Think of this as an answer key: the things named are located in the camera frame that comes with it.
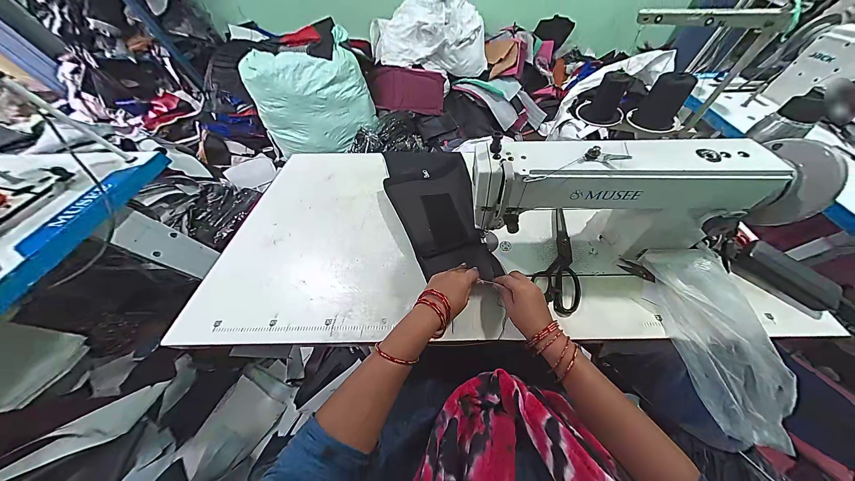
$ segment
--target red scarf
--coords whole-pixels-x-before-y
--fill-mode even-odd
[[[558,393],[502,369],[458,387],[436,418],[416,481],[514,481],[516,421],[556,480],[615,479],[615,462]]]

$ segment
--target bag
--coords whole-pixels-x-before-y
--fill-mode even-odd
[[[333,27],[333,60],[300,51],[253,50],[238,64],[264,127],[286,154],[347,152],[360,127],[377,119],[356,57]]]
[[[648,252],[653,300],[695,391],[728,436],[793,455],[781,420],[793,412],[796,376],[748,300],[709,251]]]

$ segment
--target black fabric piece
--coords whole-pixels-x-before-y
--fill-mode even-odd
[[[462,140],[457,130],[457,122],[448,112],[441,116],[420,116],[416,120],[416,131],[424,139],[425,145],[441,149],[454,140]]]
[[[629,55],[626,52],[618,52],[617,50],[612,50],[609,53],[603,55],[598,58],[600,62],[603,63],[603,67],[611,65],[612,63],[621,62],[629,58]]]
[[[318,58],[333,60],[333,46],[335,45],[335,41],[333,40],[333,27],[335,26],[333,17],[316,21],[312,26],[318,32],[318,35],[321,36],[321,41],[309,44],[306,53]]]
[[[478,139],[502,132],[490,109],[458,90],[451,90],[445,96],[443,111],[457,123],[462,139]]]
[[[12,478],[14,481],[119,481],[133,466],[133,456],[145,432],[138,422],[113,441],[74,453]]]
[[[297,409],[309,402],[342,372],[347,371],[357,359],[365,359],[360,349],[351,347],[315,347],[304,366],[305,377],[294,395]]]
[[[539,21],[534,29],[534,36],[541,40],[553,40],[555,42],[553,51],[558,51],[561,45],[567,41],[567,37],[573,32],[575,26],[575,22],[571,19],[555,15],[551,19]]]
[[[522,79],[520,83],[522,84],[522,89],[529,95],[549,85],[549,81],[537,67],[528,62],[522,63]]]
[[[176,460],[155,481],[188,481],[184,461]]]
[[[472,181],[459,153],[386,152],[383,157],[389,172],[383,187],[426,280],[461,263],[477,267],[482,279],[504,274],[475,228]]]
[[[222,396],[240,378],[240,369],[197,371],[196,381],[186,394],[163,414],[161,425],[168,427],[180,446],[196,436]]]
[[[251,50],[268,50],[264,44],[250,40],[230,40],[214,50],[205,70],[205,90],[210,92],[205,102],[205,111],[222,114],[236,112],[226,95],[231,94],[245,104],[255,104],[240,79],[238,63]]]
[[[279,458],[279,452],[291,441],[291,438],[293,437],[293,434],[279,436],[274,432],[267,446],[264,447],[255,464],[252,465],[247,481],[261,481],[261,478],[268,469],[276,464],[276,460]]]

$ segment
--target red bangle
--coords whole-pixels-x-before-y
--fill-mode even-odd
[[[537,355],[540,355],[541,353],[543,353],[543,352],[546,350],[546,348],[547,348],[547,347],[549,347],[553,342],[555,342],[555,340],[556,340],[557,338],[559,338],[559,337],[561,337],[561,333],[560,333],[560,332],[557,332],[557,333],[555,334],[555,337],[551,338],[551,339],[549,340],[549,342],[547,342],[543,347],[541,347],[540,349],[538,349],[538,350],[537,350],[537,352],[536,352],[536,353],[534,353],[534,355],[535,355],[535,356],[537,356]]]
[[[561,379],[559,379],[562,383],[564,382],[564,378],[570,374],[570,370],[573,369],[573,364],[576,362],[576,355],[579,353],[579,344],[574,342],[573,345],[576,346],[576,349],[573,350],[573,357],[570,358],[570,364],[567,365],[567,369],[564,370],[564,374],[562,374]]]
[[[413,364],[419,362],[419,358],[416,358],[416,360],[408,361],[408,360],[403,360],[403,359],[398,359],[396,357],[392,357],[389,354],[384,353],[383,351],[380,350],[380,343],[379,342],[374,345],[374,351],[377,352],[381,358],[383,358],[387,361],[391,361],[395,364],[413,365]]]
[[[445,307],[445,318],[451,319],[451,303],[448,301],[448,298],[445,297],[445,294],[442,294],[436,289],[425,289],[422,292],[422,295],[419,296],[419,299],[424,297],[425,295],[432,295],[437,297],[439,299],[439,302],[442,302],[442,305]]]
[[[436,332],[433,333],[433,336],[431,336],[431,339],[439,339],[445,334],[445,329],[448,328],[448,323],[445,321],[442,310],[439,308],[437,303],[430,299],[419,299],[416,301],[416,306],[419,304],[430,306],[430,308],[436,312],[436,315],[439,316],[439,329],[437,329]]]
[[[552,371],[555,371],[555,368],[559,367],[561,365],[561,361],[564,360],[564,355],[567,353],[568,347],[570,347],[570,338],[569,337],[567,338],[567,341],[564,343],[564,350],[561,351],[561,357],[558,358],[558,361],[556,361],[556,363],[552,365],[552,369],[551,369]]]
[[[532,338],[526,342],[526,347],[529,349],[537,346],[537,344],[543,341],[551,332],[558,329],[558,321],[552,321],[545,328],[541,329],[540,332],[532,336]]]

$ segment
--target woman's hand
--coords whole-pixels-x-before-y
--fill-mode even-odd
[[[434,274],[427,282],[426,288],[436,289],[448,298],[453,319],[469,303],[469,293],[472,292],[472,285],[478,280],[478,276],[477,267],[467,269],[466,264],[460,264],[454,269]]]
[[[496,277],[496,288],[502,295],[504,309],[517,329],[527,339],[552,322],[543,291],[519,270]]]

